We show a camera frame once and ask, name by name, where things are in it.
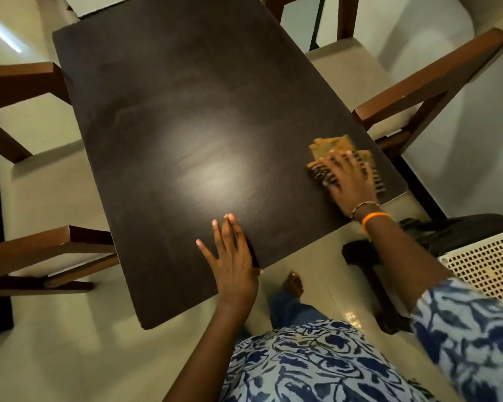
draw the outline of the jeans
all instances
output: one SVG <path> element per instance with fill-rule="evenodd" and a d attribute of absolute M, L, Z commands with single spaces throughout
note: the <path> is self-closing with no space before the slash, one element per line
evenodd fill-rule
<path fill-rule="evenodd" d="M 328 319 L 320 311 L 308 304 L 301 304 L 300 299 L 289 295 L 286 292 L 280 292 L 269 303 L 270 322 L 272 328 L 282 329 L 289 326 L 300 326 L 306 323 L 318 322 Z M 250 338 L 252 335 L 242 328 L 235 344 Z"/>

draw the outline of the sleeve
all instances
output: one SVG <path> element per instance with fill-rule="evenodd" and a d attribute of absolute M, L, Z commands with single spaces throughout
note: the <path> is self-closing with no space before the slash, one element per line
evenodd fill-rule
<path fill-rule="evenodd" d="M 453 277 L 427 290 L 411 324 L 468 402 L 503 401 L 503 304 Z"/>

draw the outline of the glossy table surface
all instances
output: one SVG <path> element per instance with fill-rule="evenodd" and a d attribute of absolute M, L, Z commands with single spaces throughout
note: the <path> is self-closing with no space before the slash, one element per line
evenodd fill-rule
<path fill-rule="evenodd" d="M 54 34 L 138 319 L 216 293 L 196 247 L 233 212 L 261 267 L 347 223 L 308 175 L 348 134 L 407 186 L 260 0 L 128 0 Z"/>

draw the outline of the chair seat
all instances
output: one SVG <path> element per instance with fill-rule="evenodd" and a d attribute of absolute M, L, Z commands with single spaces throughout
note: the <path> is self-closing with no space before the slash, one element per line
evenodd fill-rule
<path fill-rule="evenodd" d="M 315 49 L 308 52 L 307 57 L 350 111 L 395 85 L 380 62 L 355 38 Z M 377 140 L 398 131 L 416 111 L 417 108 L 412 107 L 386 118 L 374 124 L 368 133 Z"/>

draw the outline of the blue patterned shirt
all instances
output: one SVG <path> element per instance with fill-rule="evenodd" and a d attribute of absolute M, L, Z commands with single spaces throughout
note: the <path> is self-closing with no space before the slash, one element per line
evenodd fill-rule
<path fill-rule="evenodd" d="M 457 278 L 425 292 L 417 338 L 468 402 L 503 401 L 503 304 Z M 435 401 L 353 326 L 324 320 L 238 344 L 223 401 Z"/>

